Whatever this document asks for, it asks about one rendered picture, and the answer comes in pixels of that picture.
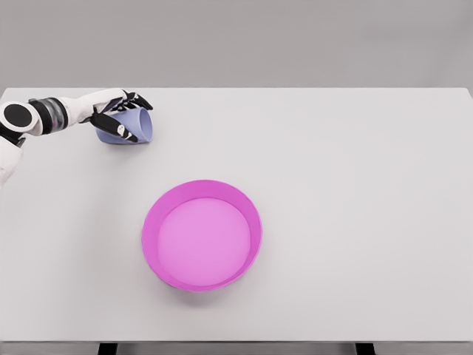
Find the pink plate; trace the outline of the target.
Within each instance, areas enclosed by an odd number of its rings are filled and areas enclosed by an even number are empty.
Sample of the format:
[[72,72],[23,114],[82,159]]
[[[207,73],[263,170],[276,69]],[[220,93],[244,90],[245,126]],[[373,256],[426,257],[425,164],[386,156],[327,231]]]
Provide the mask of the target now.
[[193,180],[156,200],[143,222],[141,244],[149,268],[163,282],[207,292],[248,272],[262,235],[259,211],[244,192],[218,180]]

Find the lavender cup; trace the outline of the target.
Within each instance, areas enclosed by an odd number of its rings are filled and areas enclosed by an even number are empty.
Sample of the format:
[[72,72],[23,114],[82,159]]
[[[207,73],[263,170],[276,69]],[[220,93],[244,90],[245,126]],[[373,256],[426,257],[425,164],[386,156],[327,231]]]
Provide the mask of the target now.
[[102,130],[96,129],[98,139],[104,143],[109,144],[139,144],[149,143],[153,138],[152,119],[149,112],[138,107],[122,112],[109,113],[111,117],[123,124],[134,136],[137,137],[137,142],[125,140],[119,136],[111,135]]

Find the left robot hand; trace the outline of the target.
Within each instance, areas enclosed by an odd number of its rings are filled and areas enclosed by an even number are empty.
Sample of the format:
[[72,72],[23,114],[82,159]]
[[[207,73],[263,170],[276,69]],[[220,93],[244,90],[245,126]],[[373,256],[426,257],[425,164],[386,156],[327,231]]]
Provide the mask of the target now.
[[107,89],[97,93],[98,102],[92,105],[89,122],[102,132],[122,141],[141,143],[142,140],[125,124],[112,117],[113,112],[127,112],[133,109],[153,110],[153,106],[136,92],[123,89]]

